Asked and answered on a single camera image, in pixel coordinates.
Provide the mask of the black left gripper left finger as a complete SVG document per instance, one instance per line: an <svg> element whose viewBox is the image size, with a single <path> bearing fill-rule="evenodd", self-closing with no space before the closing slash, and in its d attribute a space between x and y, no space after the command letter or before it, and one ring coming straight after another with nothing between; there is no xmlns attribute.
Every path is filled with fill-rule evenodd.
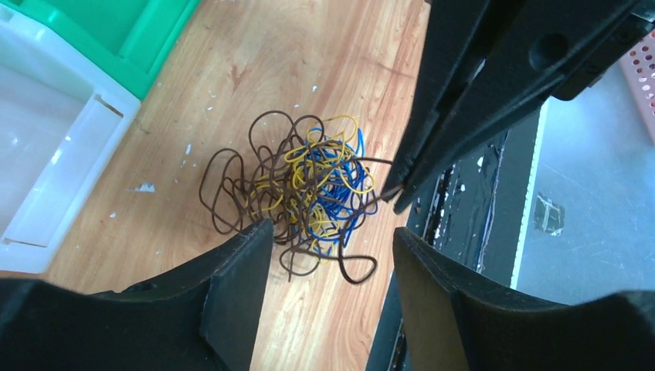
<svg viewBox="0 0 655 371"><path fill-rule="evenodd" d="M247 370L272 249L264 219L121 292L4 278L1 368Z"/></svg>

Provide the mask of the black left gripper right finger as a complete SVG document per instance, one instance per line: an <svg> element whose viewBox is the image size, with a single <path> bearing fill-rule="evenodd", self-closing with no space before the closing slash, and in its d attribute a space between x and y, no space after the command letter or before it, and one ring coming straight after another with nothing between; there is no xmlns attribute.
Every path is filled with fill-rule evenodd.
<svg viewBox="0 0 655 371"><path fill-rule="evenodd" d="M405 227L395 274L416 370L652 370L654 293L536 298L442 255Z"/></svg>

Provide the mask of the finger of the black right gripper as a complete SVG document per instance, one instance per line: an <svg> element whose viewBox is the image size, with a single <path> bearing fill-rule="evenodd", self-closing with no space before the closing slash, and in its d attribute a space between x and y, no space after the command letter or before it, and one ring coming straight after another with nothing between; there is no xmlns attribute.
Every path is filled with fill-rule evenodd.
<svg viewBox="0 0 655 371"><path fill-rule="evenodd" d="M412 109L383 191L403 186L409 192L407 181L437 121L463 93L488 51L484 27L490 9L490 1L431 2Z"/></svg>
<svg viewBox="0 0 655 371"><path fill-rule="evenodd" d="M641 37L638 1L490 1L482 64L394 188L401 213L428 178L452 165L549 97L570 100Z"/></svg>

